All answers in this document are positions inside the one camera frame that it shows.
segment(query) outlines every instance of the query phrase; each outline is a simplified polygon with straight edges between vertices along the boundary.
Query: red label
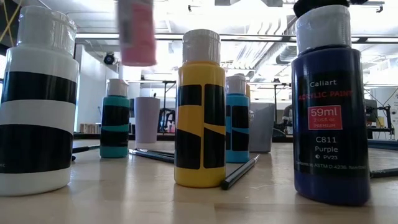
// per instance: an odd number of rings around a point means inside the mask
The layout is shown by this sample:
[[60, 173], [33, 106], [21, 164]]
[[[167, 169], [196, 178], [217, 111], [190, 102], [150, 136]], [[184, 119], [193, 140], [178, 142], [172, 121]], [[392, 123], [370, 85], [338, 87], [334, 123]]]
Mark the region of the red label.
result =
[[309, 130], [342, 130], [341, 107], [335, 106], [311, 106], [308, 108]]

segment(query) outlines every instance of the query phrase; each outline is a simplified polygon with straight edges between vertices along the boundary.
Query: paint bottle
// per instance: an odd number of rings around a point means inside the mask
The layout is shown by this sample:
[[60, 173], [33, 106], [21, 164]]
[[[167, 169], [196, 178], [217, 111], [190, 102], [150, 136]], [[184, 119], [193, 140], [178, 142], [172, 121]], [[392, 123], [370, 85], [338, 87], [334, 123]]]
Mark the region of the paint bottle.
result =
[[370, 196], [361, 53], [351, 48], [349, 20], [340, 5], [303, 14], [292, 62], [295, 188], [336, 205]]
[[127, 156], [129, 144], [130, 100], [129, 84], [117, 78], [109, 79], [103, 101], [99, 154], [102, 158]]
[[123, 65], [156, 64], [153, 0], [119, 0], [118, 26]]
[[26, 6], [17, 46], [7, 50], [0, 106], [0, 195], [69, 183], [78, 62], [76, 26], [66, 15]]
[[226, 162], [249, 160], [249, 97], [246, 78], [233, 75], [226, 78]]
[[220, 67], [220, 36], [191, 30], [183, 36], [178, 71], [176, 183], [216, 187], [225, 178], [225, 71]]

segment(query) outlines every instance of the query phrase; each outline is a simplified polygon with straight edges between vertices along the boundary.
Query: pink paint bottle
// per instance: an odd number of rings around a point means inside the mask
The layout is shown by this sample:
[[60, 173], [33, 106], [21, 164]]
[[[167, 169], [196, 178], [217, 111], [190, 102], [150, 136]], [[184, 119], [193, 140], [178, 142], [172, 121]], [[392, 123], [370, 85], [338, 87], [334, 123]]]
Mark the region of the pink paint bottle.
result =
[[118, 23], [122, 64], [156, 64], [153, 0], [119, 0]]

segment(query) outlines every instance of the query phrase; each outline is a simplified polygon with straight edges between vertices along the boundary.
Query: black pencil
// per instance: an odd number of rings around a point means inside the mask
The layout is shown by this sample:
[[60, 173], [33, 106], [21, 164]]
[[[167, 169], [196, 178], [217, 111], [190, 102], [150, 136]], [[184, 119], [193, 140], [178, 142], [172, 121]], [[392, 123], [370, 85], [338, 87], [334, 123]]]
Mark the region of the black pencil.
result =
[[146, 157], [148, 159], [155, 159], [158, 161], [174, 164], [173, 157], [163, 156], [163, 155], [151, 153], [151, 152], [142, 152], [142, 151], [133, 150], [133, 149], [129, 149], [129, 152], [130, 152], [130, 154], [133, 154], [133, 155], [142, 156], [142, 157]]
[[169, 157], [174, 158], [174, 153], [172, 153], [172, 152], [162, 152], [162, 151], [155, 151], [155, 150], [149, 150], [149, 149], [138, 149], [138, 148], [136, 150], [141, 151], [141, 152], [155, 153], [155, 154], [169, 156]]
[[100, 145], [74, 147], [72, 149], [72, 153], [86, 152], [86, 151], [89, 151], [89, 150], [92, 150], [92, 149], [97, 149], [99, 147], [100, 147]]
[[398, 177], [398, 168], [371, 171], [371, 178]]
[[234, 172], [232, 172], [229, 176], [225, 178], [221, 182], [221, 189], [228, 190], [230, 189], [236, 181], [238, 181], [245, 173], [247, 173], [258, 161], [260, 155], [258, 154], [256, 157], [247, 161], [247, 163], [241, 165]]

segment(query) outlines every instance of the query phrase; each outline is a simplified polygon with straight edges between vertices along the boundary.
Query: table surface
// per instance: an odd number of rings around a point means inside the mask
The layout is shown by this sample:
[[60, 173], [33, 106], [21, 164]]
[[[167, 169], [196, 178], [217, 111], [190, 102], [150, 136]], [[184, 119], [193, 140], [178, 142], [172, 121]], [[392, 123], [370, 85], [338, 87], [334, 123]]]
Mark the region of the table surface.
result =
[[[74, 147], [98, 144], [80, 140]], [[173, 151], [173, 142], [153, 149]], [[398, 223], [398, 178], [372, 180], [364, 207], [337, 207], [299, 196], [294, 189], [292, 144], [272, 145], [233, 188], [176, 185], [172, 164], [129, 155], [101, 159], [76, 154], [71, 182], [46, 194], [0, 197], [0, 223]], [[398, 167], [398, 152], [371, 149], [371, 169]], [[227, 164], [227, 173], [237, 168]]]

